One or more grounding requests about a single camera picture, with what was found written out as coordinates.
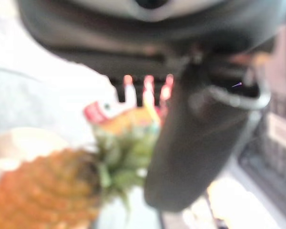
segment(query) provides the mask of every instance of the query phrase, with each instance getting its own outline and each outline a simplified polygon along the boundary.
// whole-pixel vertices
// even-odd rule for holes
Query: black plastic casing
[[[22,21],[49,51],[109,78],[175,73],[197,48],[234,54],[273,36],[286,0],[225,0],[199,13],[159,22],[96,13],[67,0],[18,0]]]

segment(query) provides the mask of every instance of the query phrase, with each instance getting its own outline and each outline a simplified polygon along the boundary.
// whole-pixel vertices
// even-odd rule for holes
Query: pineapple skin
[[[0,178],[0,229],[87,228],[98,218],[101,186],[92,154],[65,149]]]

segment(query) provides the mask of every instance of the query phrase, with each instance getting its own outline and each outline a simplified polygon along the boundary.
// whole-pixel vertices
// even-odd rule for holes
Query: pineapple
[[[140,123],[131,113],[128,119]],[[67,148],[5,172],[0,178],[0,229],[86,229],[114,198],[128,206],[127,192],[144,183],[140,171],[150,162],[159,128],[105,129],[93,125],[95,152]]]

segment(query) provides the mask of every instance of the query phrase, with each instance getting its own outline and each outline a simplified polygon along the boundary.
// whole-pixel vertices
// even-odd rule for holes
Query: camera lens
[[[149,10],[157,9],[168,2],[168,0],[135,0],[135,1],[138,3],[139,6]]]

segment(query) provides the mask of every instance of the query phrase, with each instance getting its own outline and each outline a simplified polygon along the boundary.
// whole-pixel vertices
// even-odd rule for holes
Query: pineapple crown
[[[114,135],[93,126],[98,148],[98,171],[102,199],[110,202],[120,197],[129,210],[127,192],[134,186],[143,186],[148,165],[160,127],[131,126]]]

